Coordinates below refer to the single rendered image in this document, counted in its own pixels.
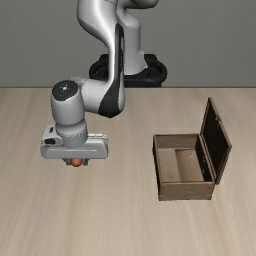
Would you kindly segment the brown wooden box lid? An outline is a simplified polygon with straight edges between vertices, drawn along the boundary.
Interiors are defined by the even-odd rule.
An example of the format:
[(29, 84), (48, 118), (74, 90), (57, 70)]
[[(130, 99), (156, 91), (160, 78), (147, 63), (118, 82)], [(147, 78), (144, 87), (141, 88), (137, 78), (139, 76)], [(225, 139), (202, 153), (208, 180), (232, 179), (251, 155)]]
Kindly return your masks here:
[(215, 184), (221, 181), (232, 144), (212, 97), (207, 100), (200, 136)]

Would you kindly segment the brown wooden box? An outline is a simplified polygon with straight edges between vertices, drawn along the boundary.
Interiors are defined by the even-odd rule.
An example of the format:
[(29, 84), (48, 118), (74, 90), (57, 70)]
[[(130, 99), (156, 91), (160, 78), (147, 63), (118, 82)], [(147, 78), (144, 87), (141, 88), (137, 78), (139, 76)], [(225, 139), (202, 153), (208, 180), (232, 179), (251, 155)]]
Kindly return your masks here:
[(212, 198), (215, 181), (198, 134), (154, 135), (152, 153), (160, 201)]

